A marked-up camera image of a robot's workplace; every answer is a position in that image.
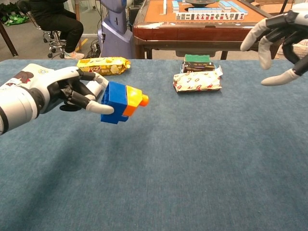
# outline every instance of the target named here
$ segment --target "person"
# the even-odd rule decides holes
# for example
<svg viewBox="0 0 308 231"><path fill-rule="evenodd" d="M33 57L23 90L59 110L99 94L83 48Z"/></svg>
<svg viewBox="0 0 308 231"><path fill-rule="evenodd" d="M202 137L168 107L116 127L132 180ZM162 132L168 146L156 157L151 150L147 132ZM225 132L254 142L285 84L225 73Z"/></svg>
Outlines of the person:
<svg viewBox="0 0 308 231"><path fill-rule="evenodd" d="M76 14L64 8L67 0L30 0L31 13L45 31L60 31L60 39L66 40L64 58L82 59L84 54L75 52L83 33L83 24Z"/></svg>

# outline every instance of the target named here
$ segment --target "yellow snack package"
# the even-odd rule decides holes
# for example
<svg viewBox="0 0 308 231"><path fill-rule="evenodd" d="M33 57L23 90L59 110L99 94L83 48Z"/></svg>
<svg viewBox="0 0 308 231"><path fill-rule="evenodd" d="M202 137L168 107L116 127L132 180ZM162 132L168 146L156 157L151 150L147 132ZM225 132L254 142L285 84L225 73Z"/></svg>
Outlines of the yellow snack package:
<svg viewBox="0 0 308 231"><path fill-rule="evenodd" d="M120 75L130 68L130 61L122 57L81 59L77 67L82 71L97 72L102 76Z"/></svg>

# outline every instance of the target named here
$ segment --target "robot finger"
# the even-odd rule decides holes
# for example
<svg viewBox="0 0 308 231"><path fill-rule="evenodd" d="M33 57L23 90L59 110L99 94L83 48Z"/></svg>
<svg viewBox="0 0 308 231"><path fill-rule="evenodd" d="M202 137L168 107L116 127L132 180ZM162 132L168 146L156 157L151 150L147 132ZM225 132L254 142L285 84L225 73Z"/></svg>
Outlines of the robot finger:
<svg viewBox="0 0 308 231"><path fill-rule="evenodd" d="M92 92L89 88L86 87L82 82L79 80L74 81L72 83L72 89L84 96L86 96L90 100L96 100L96 95Z"/></svg>
<svg viewBox="0 0 308 231"><path fill-rule="evenodd" d="M290 28L280 27L263 36L258 45L258 55L261 67L264 70L270 69L272 65L270 46L290 34Z"/></svg>
<svg viewBox="0 0 308 231"><path fill-rule="evenodd" d="M269 28L266 26L266 20L262 19L260 22L258 22L247 34L245 39L243 40L241 44L241 51L247 51L249 50L252 45L257 41L257 39Z"/></svg>
<svg viewBox="0 0 308 231"><path fill-rule="evenodd" d="M299 78L300 76L297 75L293 69L289 69L278 76L272 76L262 80L261 84L263 86L278 86L290 83L291 81Z"/></svg>
<svg viewBox="0 0 308 231"><path fill-rule="evenodd" d="M300 59L293 67L293 71L296 75L302 76L308 71L308 55Z"/></svg>
<svg viewBox="0 0 308 231"><path fill-rule="evenodd" d="M288 13L279 14L266 20L266 27L270 29L285 27L289 23L293 23L297 17L297 13L292 10Z"/></svg>
<svg viewBox="0 0 308 231"><path fill-rule="evenodd" d="M306 31L296 31L289 37L287 37L282 43L283 55L287 60L296 64L300 58L294 53L293 44L299 43L301 40L307 37L308 33Z"/></svg>
<svg viewBox="0 0 308 231"><path fill-rule="evenodd" d="M66 96L67 105L73 104L77 107L84 108L87 111L94 113L109 115L112 114L115 110L113 107L108 105L99 104L94 100L90 100L86 96L71 90L71 89L62 89L64 95Z"/></svg>
<svg viewBox="0 0 308 231"><path fill-rule="evenodd" d="M108 86L109 81L96 72L87 72L81 70L78 70L78 72L80 80L96 81L100 85L102 85L103 89L106 89L106 87Z"/></svg>

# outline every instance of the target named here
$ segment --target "snack bag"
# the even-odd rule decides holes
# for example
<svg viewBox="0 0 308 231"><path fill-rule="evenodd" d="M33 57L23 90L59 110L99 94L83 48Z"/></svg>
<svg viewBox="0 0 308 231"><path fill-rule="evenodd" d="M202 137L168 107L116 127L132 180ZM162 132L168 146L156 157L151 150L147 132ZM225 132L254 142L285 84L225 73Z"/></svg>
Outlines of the snack bag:
<svg viewBox="0 0 308 231"><path fill-rule="evenodd" d="M197 63L197 62L183 62L181 66L181 73L196 72L196 71L214 71L215 65L212 62Z"/></svg>
<svg viewBox="0 0 308 231"><path fill-rule="evenodd" d="M130 61L122 57L81 59L77 67L82 71L97 72L102 76L120 75L130 68Z"/></svg>
<svg viewBox="0 0 308 231"><path fill-rule="evenodd" d="M176 74L173 87L179 91L206 91L221 89L220 76L216 71L200 71Z"/></svg>

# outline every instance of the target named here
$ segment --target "black pants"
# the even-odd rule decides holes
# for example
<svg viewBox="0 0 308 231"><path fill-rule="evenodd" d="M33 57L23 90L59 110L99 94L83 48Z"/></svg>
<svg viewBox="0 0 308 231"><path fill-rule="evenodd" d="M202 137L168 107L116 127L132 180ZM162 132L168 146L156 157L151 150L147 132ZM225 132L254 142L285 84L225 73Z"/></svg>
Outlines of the black pants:
<svg viewBox="0 0 308 231"><path fill-rule="evenodd" d="M76 14L64 10L62 14L47 15L37 24L45 31L61 31L60 39L66 40L65 51L73 52L82 36L83 25L76 20Z"/></svg>

